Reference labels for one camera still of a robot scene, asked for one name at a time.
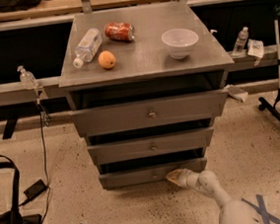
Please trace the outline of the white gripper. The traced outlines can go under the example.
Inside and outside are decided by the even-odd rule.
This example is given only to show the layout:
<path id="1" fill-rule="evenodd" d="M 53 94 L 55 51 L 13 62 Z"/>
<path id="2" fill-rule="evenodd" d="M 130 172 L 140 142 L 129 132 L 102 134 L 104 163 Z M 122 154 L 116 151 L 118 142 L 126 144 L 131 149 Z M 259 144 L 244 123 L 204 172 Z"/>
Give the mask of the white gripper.
<path id="1" fill-rule="evenodd" d="M 173 184 L 183 188 L 196 189 L 200 187 L 199 174 L 188 169 L 175 169 L 166 174 L 166 178 Z"/>

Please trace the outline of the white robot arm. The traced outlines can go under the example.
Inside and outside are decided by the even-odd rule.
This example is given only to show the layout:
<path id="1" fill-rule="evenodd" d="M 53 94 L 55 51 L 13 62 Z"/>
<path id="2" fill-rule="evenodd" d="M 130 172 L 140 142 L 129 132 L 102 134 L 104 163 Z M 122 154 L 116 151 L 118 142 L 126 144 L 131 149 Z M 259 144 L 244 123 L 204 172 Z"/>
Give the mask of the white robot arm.
<path id="1" fill-rule="evenodd" d="M 210 170 L 197 173 L 186 168 L 175 169 L 166 178 L 179 187 L 213 198 L 220 208 L 219 224 L 263 224 L 262 217 L 251 206 L 229 195 Z"/>

